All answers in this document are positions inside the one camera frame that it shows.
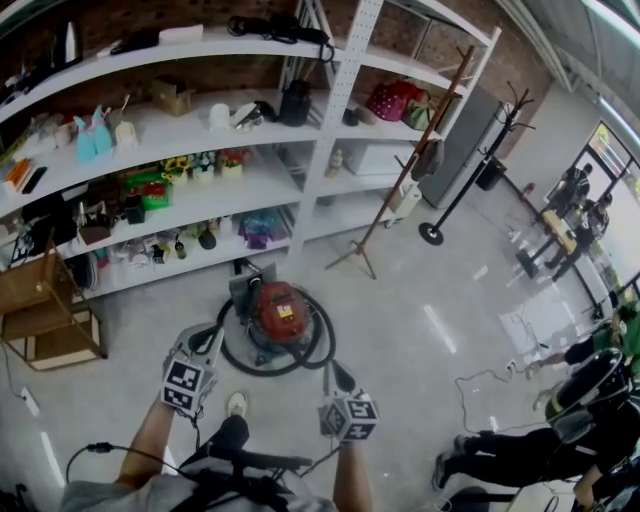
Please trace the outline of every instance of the black pants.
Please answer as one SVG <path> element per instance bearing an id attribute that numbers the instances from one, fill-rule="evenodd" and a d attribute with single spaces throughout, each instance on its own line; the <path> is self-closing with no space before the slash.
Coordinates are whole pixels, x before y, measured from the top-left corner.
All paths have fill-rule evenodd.
<path id="1" fill-rule="evenodd" d="M 553 197 L 549 198 L 547 206 L 542 209 L 540 215 L 549 210 L 553 210 L 554 212 L 556 212 L 556 215 L 560 219 L 564 219 L 569 214 L 569 212 L 571 212 L 571 210 L 575 210 L 577 206 L 575 203 L 571 202 L 572 197 L 573 194 L 559 193 L 554 195 Z"/>
<path id="2" fill-rule="evenodd" d="M 451 457 L 445 462 L 446 476 L 464 473 L 506 487 L 571 478 L 594 464 L 593 457 L 561 446 L 550 428 L 521 437 L 499 434 L 474 437 L 465 443 L 465 450 L 482 454 Z"/>
<path id="3" fill-rule="evenodd" d="M 548 263 L 549 268 L 556 268 L 558 265 L 560 265 L 560 268 L 553 276 L 553 280 L 557 281 L 563 275 L 565 275 L 567 273 L 567 270 L 569 270 L 572 265 L 580 259 L 580 256 L 582 256 L 582 253 L 587 249 L 587 247 L 588 246 L 584 247 L 578 244 L 571 254 L 567 254 L 565 248 L 560 247 L 556 255 L 551 258 L 551 261 Z"/>
<path id="4" fill-rule="evenodd" d="M 218 431 L 204 443 L 199 450 L 182 463 L 180 466 L 187 466 L 204 459 L 209 454 L 209 446 L 214 445 L 220 448 L 241 450 L 249 440 L 249 426 L 242 416 L 234 414 L 222 422 Z"/>

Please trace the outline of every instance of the table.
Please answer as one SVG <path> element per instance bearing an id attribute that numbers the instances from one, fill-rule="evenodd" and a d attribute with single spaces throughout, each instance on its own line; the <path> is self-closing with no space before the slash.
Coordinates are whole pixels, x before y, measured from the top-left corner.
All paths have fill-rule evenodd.
<path id="1" fill-rule="evenodd" d="M 522 268 L 527 273 L 527 275 L 533 279 L 538 273 L 538 267 L 535 264 L 535 261 L 542 256 L 553 242 L 557 242 L 558 245 L 564 248 L 567 251 L 567 254 L 571 254 L 576 250 L 578 243 L 575 239 L 570 236 L 570 232 L 567 230 L 566 224 L 558 217 L 556 212 L 553 210 L 546 211 L 542 214 L 542 220 L 544 221 L 545 226 L 551 231 L 551 235 L 548 240 L 542 244 L 542 247 L 536 251 L 533 256 L 529 256 L 529 253 L 525 249 L 518 251 L 516 253 L 516 259 L 522 265 Z"/>

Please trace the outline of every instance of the cable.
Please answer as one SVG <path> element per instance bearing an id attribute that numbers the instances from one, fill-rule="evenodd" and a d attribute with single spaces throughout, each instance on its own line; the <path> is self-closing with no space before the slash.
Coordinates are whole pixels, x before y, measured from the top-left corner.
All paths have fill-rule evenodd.
<path id="1" fill-rule="evenodd" d="M 552 496 L 547 503 L 547 506 L 544 507 L 544 512 L 556 512 L 558 509 L 558 503 L 560 503 L 560 499 L 557 496 Z"/>
<path id="2" fill-rule="evenodd" d="M 228 498 L 223 498 L 214 503 L 211 503 L 211 505 L 207 505 L 207 508 L 205 508 L 205 511 L 211 510 L 212 508 L 219 507 L 220 505 L 224 505 L 225 503 L 229 503 L 230 501 L 235 501 L 238 498 L 242 498 L 242 494 L 235 494 L 234 496 L 229 496 Z"/>
<path id="3" fill-rule="evenodd" d="M 322 457 L 321 459 L 318 459 L 316 462 L 314 462 L 311 466 L 309 466 L 306 470 L 304 470 L 302 473 L 300 473 L 298 476 L 300 478 L 304 478 L 306 475 L 308 475 L 309 473 L 311 473 L 314 469 L 316 469 L 320 464 L 322 464 L 323 462 L 328 461 L 331 457 L 333 457 L 336 453 L 338 453 L 340 451 L 341 446 L 338 445 L 336 446 L 333 450 L 331 450 L 329 453 L 327 453 L 324 457 Z"/>
<path id="4" fill-rule="evenodd" d="M 475 434 L 475 435 L 479 435 L 480 432 L 476 432 L 475 430 L 471 430 L 468 425 L 467 425 L 467 407 L 465 405 L 465 401 L 464 401 L 464 391 L 462 391 L 462 387 L 460 386 L 460 382 L 471 382 L 472 380 L 476 379 L 477 377 L 480 377 L 481 375 L 485 375 L 485 374 L 489 374 L 491 375 L 494 379 L 503 382 L 504 384 L 509 384 L 509 382 L 511 382 L 509 379 L 505 379 L 503 377 L 498 377 L 498 375 L 496 374 L 496 372 L 494 372 L 493 370 L 482 370 L 481 372 L 478 372 L 474 375 L 472 375 L 471 377 L 457 377 L 454 382 L 455 382 L 455 386 L 456 388 L 458 388 L 458 391 L 460 392 L 460 406 L 462 407 L 462 425 L 464 427 L 464 429 L 469 433 L 469 434 Z M 518 370 L 518 368 L 515 369 L 515 373 L 516 374 L 522 374 L 524 373 L 524 371 L 522 370 Z M 546 421 L 538 421 L 536 423 L 529 423 L 526 425 L 519 425 L 517 427 L 507 427 L 507 428 L 503 428 L 500 430 L 496 430 L 494 433 L 498 434 L 500 432 L 507 432 L 509 430 L 520 430 L 523 428 L 529 428 L 529 427 L 537 427 L 540 425 L 546 425 L 547 422 Z"/>
<path id="5" fill-rule="evenodd" d="M 16 391 L 13 387 L 13 377 L 11 376 L 11 367 L 9 366 L 9 354 L 7 354 L 7 347 L 4 346 L 4 341 L 0 339 L 0 345 L 2 345 L 2 351 L 4 352 L 4 365 L 7 369 L 7 382 L 9 383 L 9 389 L 11 390 L 11 394 L 16 398 L 19 398 L 23 402 L 26 401 L 20 393 Z"/>
<path id="6" fill-rule="evenodd" d="M 151 455 L 150 453 L 136 450 L 135 448 L 128 448 L 126 446 L 113 445 L 111 443 L 95 443 L 95 444 L 88 444 L 84 448 L 81 448 L 76 453 L 74 453 L 73 456 L 69 459 L 69 462 L 67 463 L 67 469 L 65 471 L 65 477 L 66 477 L 67 483 L 70 483 L 69 472 L 71 471 L 71 465 L 78 458 L 79 455 L 81 455 L 84 452 L 110 453 L 113 450 L 120 450 L 123 452 L 135 453 L 136 455 L 147 457 L 148 459 L 155 460 L 156 462 L 159 462 L 160 464 L 163 464 L 164 466 L 167 466 L 168 468 L 173 469 L 180 476 L 183 476 L 188 480 L 193 480 L 194 482 L 197 481 L 193 476 L 189 475 L 188 473 L 185 473 L 180 468 L 176 468 L 175 466 L 172 466 L 171 464 L 168 464 L 165 461 L 163 461 L 160 457 L 156 457 L 155 455 Z"/>
<path id="7" fill-rule="evenodd" d="M 193 416 L 189 416 L 186 412 L 184 412 L 182 409 L 179 409 L 178 407 L 176 407 L 175 410 L 178 413 L 178 416 L 181 416 L 182 418 L 187 418 L 191 422 L 191 426 L 195 429 L 196 451 L 198 451 L 200 449 L 200 427 L 198 427 L 198 420 L 201 420 L 204 417 L 203 407 L 200 406 L 200 408 L 196 411 L 196 413 Z"/>

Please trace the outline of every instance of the ceiling light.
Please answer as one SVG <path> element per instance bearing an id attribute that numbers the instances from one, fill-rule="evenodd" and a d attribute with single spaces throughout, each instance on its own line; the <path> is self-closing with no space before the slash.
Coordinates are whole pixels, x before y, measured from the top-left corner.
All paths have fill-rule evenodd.
<path id="1" fill-rule="evenodd" d="M 631 137 L 636 147 L 640 148 L 640 137 L 638 137 L 638 134 L 626 121 L 626 119 L 620 115 L 620 112 L 613 108 L 613 106 L 611 106 L 611 104 L 602 96 L 600 96 L 600 105 L 602 105 L 607 110 L 607 112 L 609 112 L 609 114 L 611 114 L 615 118 L 618 124 L 622 126 L 624 131 L 627 132 L 627 134 Z"/>
<path id="2" fill-rule="evenodd" d="M 622 3 L 629 9 L 634 21 L 640 25 L 640 9 L 638 9 L 636 0 L 622 0 Z"/>
<path id="3" fill-rule="evenodd" d="M 598 0 L 582 0 L 582 3 L 640 49 L 640 32 L 631 23 Z"/>

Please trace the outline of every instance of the trash bin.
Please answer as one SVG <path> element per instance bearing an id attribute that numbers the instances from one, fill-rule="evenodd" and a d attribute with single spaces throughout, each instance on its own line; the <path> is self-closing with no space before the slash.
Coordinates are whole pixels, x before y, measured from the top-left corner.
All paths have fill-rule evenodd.
<path id="1" fill-rule="evenodd" d="M 507 168 L 498 161 L 497 158 L 493 157 L 487 164 L 487 167 L 485 167 L 484 171 L 482 171 L 480 176 L 478 176 L 476 185 L 478 185 L 482 190 L 491 190 L 496 186 L 496 183 L 500 180 L 502 173 L 506 170 Z"/>

